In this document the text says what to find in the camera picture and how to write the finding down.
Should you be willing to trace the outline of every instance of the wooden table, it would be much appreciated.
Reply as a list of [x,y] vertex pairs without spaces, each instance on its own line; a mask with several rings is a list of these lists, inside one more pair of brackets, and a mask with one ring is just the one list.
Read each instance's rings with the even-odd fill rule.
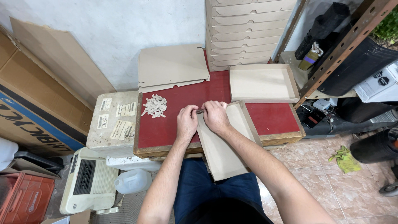
[[[146,98],[157,94],[167,99],[165,118],[152,118],[144,111]],[[209,100],[231,102],[229,71],[210,72],[210,81],[160,90],[139,95],[138,116],[135,127],[134,154],[140,158],[164,157],[176,139],[177,115],[189,104],[201,107]],[[264,146],[294,143],[305,136],[301,122],[292,104],[246,103],[250,117]],[[202,153],[196,133],[186,154]]]

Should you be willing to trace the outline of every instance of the white wall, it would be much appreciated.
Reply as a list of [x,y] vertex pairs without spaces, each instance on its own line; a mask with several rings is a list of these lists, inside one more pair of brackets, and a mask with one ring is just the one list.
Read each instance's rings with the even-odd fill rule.
[[10,16],[71,32],[117,91],[137,89],[141,49],[205,44],[204,0],[0,0]]
[[[308,30],[311,29],[315,18],[326,12],[326,10],[332,5],[333,2],[341,2],[348,5],[350,13],[352,14],[363,0],[310,0],[307,2],[303,14],[297,23],[295,30],[289,40],[284,51],[295,51],[299,47],[300,43],[307,35]],[[343,21],[341,26],[337,27],[336,31],[339,31],[343,26],[347,25],[349,17]]]

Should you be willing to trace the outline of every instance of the human hand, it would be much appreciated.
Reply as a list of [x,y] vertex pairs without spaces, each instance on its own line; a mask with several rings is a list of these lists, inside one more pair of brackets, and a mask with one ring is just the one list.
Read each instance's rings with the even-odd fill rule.
[[203,118],[210,130],[222,135],[231,127],[226,114],[226,103],[218,101],[207,101],[202,105]]
[[191,141],[198,127],[197,109],[199,107],[196,105],[188,105],[179,111],[177,116],[177,140],[188,144]]

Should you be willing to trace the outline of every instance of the pile of cardboard scraps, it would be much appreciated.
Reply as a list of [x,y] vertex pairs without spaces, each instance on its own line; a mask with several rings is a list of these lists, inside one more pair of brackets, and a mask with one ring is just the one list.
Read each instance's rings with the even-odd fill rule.
[[141,116],[144,116],[145,113],[148,113],[152,115],[152,118],[157,118],[157,117],[166,117],[163,115],[163,112],[167,109],[167,100],[161,96],[158,96],[156,94],[152,94],[152,99],[146,98],[146,104],[144,112],[141,114]]

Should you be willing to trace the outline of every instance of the label sticker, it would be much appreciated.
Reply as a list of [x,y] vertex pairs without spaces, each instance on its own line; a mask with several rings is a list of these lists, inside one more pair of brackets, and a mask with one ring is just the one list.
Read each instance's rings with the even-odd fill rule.
[[103,99],[102,103],[101,103],[101,108],[99,109],[99,111],[109,111],[109,108],[111,107],[111,103],[112,103],[112,98]]
[[97,129],[108,127],[108,117],[109,114],[100,115],[100,117],[98,118]]
[[126,138],[134,137],[135,122],[117,120],[115,127],[109,138],[116,140],[124,140]]
[[123,117],[123,116],[134,116],[136,108],[136,102],[132,102],[126,105],[117,105],[116,109],[116,116]]

